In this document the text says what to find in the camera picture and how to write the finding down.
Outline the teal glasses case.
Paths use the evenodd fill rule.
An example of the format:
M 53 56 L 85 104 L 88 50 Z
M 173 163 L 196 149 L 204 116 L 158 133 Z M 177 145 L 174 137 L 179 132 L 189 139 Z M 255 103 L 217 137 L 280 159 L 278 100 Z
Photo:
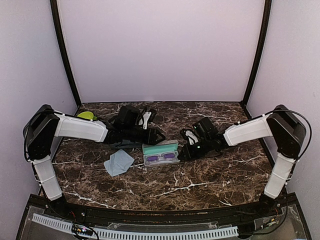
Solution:
M 177 140 L 164 140 L 156 145 L 142 145 L 143 163 L 146 168 L 178 164 Z

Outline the pink frame sunglasses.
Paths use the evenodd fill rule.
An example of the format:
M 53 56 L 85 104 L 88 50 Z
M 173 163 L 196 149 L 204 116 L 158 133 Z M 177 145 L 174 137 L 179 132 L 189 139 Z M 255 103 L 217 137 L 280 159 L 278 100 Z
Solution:
M 145 157 L 147 163 L 163 162 L 163 161 L 175 161 L 177 160 L 174 152 L 167 152 L 162 154 L 153 154 Z

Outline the blue cleaning cloth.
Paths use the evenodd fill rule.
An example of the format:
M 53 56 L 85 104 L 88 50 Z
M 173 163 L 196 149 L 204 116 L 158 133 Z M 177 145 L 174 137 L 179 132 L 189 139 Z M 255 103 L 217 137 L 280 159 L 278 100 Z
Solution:
M 124 150 L 120 149 L 114 154 L 110 155 L 109 160 L 103 163 L 106 172 L 115 177 L 127 172 L 127 170 L 134 163 L 134 158 L 131 157 Z

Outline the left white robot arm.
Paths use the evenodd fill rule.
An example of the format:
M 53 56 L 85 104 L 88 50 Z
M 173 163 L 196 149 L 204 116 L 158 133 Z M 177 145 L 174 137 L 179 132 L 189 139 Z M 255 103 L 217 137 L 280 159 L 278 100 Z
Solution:
M 48 104 L 41 106 L 23 129 L 23 150 L 46 197 L 53 201 L 51 210 L 60 218 L 67 218 L 71 213 L 70 206 L 60 199 L 64 195 L 52 164 L 54 138 L 84 139 L 107 145 L 154 146 L 166 139 L 159 129 L 148 127 L 156 114 L 152 108 L 140 111 L 134 106 L 123 105 L 109 120 L 85 119 L 55 111 Z

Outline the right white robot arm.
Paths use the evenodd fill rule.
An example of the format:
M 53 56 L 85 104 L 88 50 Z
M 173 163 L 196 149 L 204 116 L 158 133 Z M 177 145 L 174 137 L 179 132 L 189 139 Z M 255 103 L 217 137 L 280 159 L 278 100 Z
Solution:
M 211 151 L 223 149 L 257 139 L 272 137 L 277 145 L 277 158 L 270 178 L 264 188 L 266 196 L 255 205 L 255 213 L 266 217 L 275 208 L 276 199 L 286 183 L 291 179 L 294 168 L 308 146 L 303 145 L 305 137 L 312 136 L 312 127 L 303 115 L 280 104 L 272 111 L 260 116 L 238 121 L 219 131 L 208 117 L 182 129 L 180 134 L 187 143 L 178 154 L 181 161 L 202 158 Z

